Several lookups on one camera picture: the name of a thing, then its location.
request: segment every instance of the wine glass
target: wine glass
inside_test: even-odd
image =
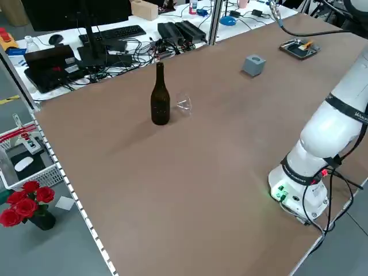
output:
[[[186,115],[191,115],[191,100],[187,93],[180,92],[177,95],[177,107],[182,113]]]

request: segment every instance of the dark green bottle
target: dark green bottle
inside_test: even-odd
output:
[[[156,64],[156,84],[151,94],[151,118],[156,125],[166,125],[170,120],[170,95],[166,89],[163,63]]]

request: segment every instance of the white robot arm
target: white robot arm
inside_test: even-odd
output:
[[[367,0],[345,2],[353,15],[368,22]],[[306,124],[294,148],[269,174],[272,197],[308,221],[302,198],[310,186],[305,211],[309,218],[319,217],[328,206],[327,190],[321,178],[313,177],[359,136],[368,124],[367,106],[368,47]]]

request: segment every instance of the red rose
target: red rose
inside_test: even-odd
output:
[[[38,202],[49,203],[53,200],[55,195],[55,191],[50,189],[49,187],[41,187],[36,190],[36,200]]]
[[[25,190],[27,193],[33,193],[39,187],[40,184],[37,181],[28,181],[24,183],[23,190]]]
[[[32,217],[39,206],[30,198],[24,198],[15,205],[15,210],[23,217]]]
[[[17,214],[17,212],[13,209],[4,210],[0,215],[0,223],[4,227],[12,227],[15,226],[22,221],[22,216]]]
[[[8,204],[15,204],[18,203],[20,200],[22,200],[23,198],[27,197],[27,192],[26,191],[15,191],[13,194],[11,194],[7,200],[6,203]]]

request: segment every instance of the white desk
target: white desk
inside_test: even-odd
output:
[[[198,8],[202,8],[205,7],[205,9],[209,10],[210,12],[210,7],[211,5],[214,5],[213,1],[210,0],[203,0],[201,2],[198,3]],[[145,19],[142,19],[140,17],[136,17],[136,16],[130,16],[129,20],[124,21],[124,22],[119,22],[119,23],[115,23],[115,24],[108,24],[108,25],[101,25],[99,26],[99,29],[101,31],[103,30],[108,30],[108,29],[114,29],[114,28],[120,28],[123,26],[130,26],[130,25],[140,25],[147,34],[143,35],[143,36],[139,36],[136,37],[138,40],[140,40],[141,42],[144,43],[149,43],[150,41],[150,37],[153,40],[158,40],[161,38],[159,32],[157,31],[157,24],[160,22],[180,22],[183,20],[188,20],[190,21],[192,24],[199,26],[204,19],[206,19],[200,26],[200,29],[202,29],[204,32],[206,32],[207,34],[209,33],[209,29],[210,29],[210,25],[211,25],[211,17],[212,15],[208,16],[208,17],[201,17],[198,15],[191,15],[189,14],[189,9],[188,9],[188,4],[185,5],[179,5],[176,7],[176,11],[173,11],[171,13],[166,13],[163,15],[160,15],[157,19],[153,20],[153,21],[148,21]],[[237,8],[237,4],[233,4],[233,3],[229,3],[229,7],[228,10],[237,10],[239,11],[241,14],[245,14],[246,12],[250,12],[253,9],[258,9],[264,12],[264,14],[271,14],[271,11],[269,9],[269,7],[264,4],[264,3],[260,3],[257,1],[251,1],[248,5],[246,9],[238,9]],[[286,7],[280,6],[279,7],[280,12],[281,12],[281,16],[282,18],[287,18],[290,16],[295,15],[297,12],[294,10],[290,10]],[[223,4],[223,12],[225,12],[225,3]],[[235,26],[224,26],[224,25],[219,25],[218,27],[218,32],[217,32],[217,41],[223,40],[223,39],[227,39],[229,37],[232,36],[236,36],[239,35],[241,33],[244,32],[248,32],[251,29],[256,29],[259,27],[262,27],[266,24],[270,24],[273,23],[274,20],[272,18],[270,19],[265,19],[265,18],[258,18],[258,17],[254,17],[251,15],[251,13],[247,13],[246,14],[247,17],[252,17],[257,19],[260,22],[257,22],[251,18],[241,18],[241,20],[246,23],[244,24],[241,21],[238,21],[237,24]],[[85,34],[86,30],[84,28],[79,28],[79,31],[81,34]],[[82,42],[79,40],[78,36],[79,36],[79,31],[78,29],[70,29],[70,30],[64,30],[64,31],[60,31],[60,32],[56,32],[60,35],[62,35],[64,37],[64,40],[62,41],[62,43],[64,45],[70,45],[70,47],[73,49],[74,51],[74,55],[77,59],[79,59],[79,53],[77,51],[78,47],[82,46]],[[97,32],[98,29],[97,27],[93,27],[93,32]],[[49,38],[54,35],[55,33],[51,33],[51,34],[45,34],[43,36],[39,36],[38,38],[44,43],[44,44],[48,44],[48,40]],[[52,48],[53,46],[47,46],[47,45],[42,45],[40,43],[40,41],[38,39],[34,39],[35,43],[40,47],[40,49],[47,49],[47,48]],[[17,41],[18,45],[20,46],[20,48],[25,48],[26,46],[26,42],[25,40],[19,40]],[[196,47],[201,47],[205,45],[204,43],[199,43],[196,44]],[[127,50],[133,50],[137,47],[136,43],[128,43],[127,46]],[[31,84],[31,82],[27,79],[27,77],[24,74],[24,71],[27,67],[16,67],[16,70],[19,74],[19,76],[21,77],[21,79],[23,80],[23,82],[25,83],[26,88],[29,90],[32,98],[35,101],[45,101],[48,99],[52,99],[55,97],[58,97],[60,95],[69,93],[70,90],[68,90],[67,88],[58,88],[56,90],[50,91],[49,93],[45,93],[42,94],[40,93],[35,87],[34,85]],[[87,83],[87,80],[79,80],[78,83]],[[81,86],[73,86],[72,87],[74,89],[78,89]]]

